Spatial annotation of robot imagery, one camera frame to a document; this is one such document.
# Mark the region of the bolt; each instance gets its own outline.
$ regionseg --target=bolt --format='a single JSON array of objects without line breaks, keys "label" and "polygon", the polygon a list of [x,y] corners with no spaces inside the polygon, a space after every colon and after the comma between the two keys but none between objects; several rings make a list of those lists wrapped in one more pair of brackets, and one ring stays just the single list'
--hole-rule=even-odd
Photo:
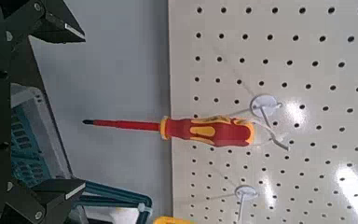
[{"label": "bolt", "polygon": [[7,191],[10,191],[11,189],[13,189],[13,183],[7,182]]},{"label": "bolt", "polygon": [[41,7],[39,4],[35,3],[35,4],[34,4],[34,9],[35,9],[36,11],[40,11],[40,9],[42,9],[42,7]]},{"label": "bolt", "polygon": [[11,34],[11,32],[7,31],[7,42],[10,42],[13,40],[13,35]]},{"label": "bolt", "polygon": [[39,220],[42,216],[43,216],[43,213],[42,213],[42,212],[37,212],[37,213],[34,215],[34,219]]}]

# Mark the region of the red and yellow screwdriver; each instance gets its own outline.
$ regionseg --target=red and yellow screwdriver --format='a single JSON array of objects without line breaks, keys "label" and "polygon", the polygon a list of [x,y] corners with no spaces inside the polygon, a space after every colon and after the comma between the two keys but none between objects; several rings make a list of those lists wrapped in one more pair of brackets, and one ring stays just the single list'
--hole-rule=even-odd
[{"label": "red and yellow screwdriver", "polygon": [[170,119],[165,117],[160,123],[126,120],[85,119],[83,123],[160,132],[165,140],[178,137],[194,140],[214,147],[247,147],[253,143],[255,129],[252,122],[246,119],[231,119],[214,116],[207,119]]}]

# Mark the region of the screwdriver handle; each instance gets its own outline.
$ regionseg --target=screwdriver handle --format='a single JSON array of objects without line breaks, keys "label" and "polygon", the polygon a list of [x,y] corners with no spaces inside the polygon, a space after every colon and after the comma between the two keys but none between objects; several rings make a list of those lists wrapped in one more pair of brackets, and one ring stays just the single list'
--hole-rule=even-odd
[{"label": "screwdriver handle", "polygon": [[253,123],[245,119],[214,116],[207,119],[169,119],[159,124],[163,139],[178,137],[214,147],[247,147],[254,141]]}]

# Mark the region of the blue plastic crate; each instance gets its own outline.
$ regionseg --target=blue plastic crate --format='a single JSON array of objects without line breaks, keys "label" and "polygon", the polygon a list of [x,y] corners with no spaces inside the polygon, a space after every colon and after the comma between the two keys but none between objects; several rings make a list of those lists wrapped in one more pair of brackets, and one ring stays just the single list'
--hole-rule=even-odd
[{"label": "blue plastic crate", "polygon": [[21,105],[14,107],[11,112],[11,173],[28,188],[51,179]]}]

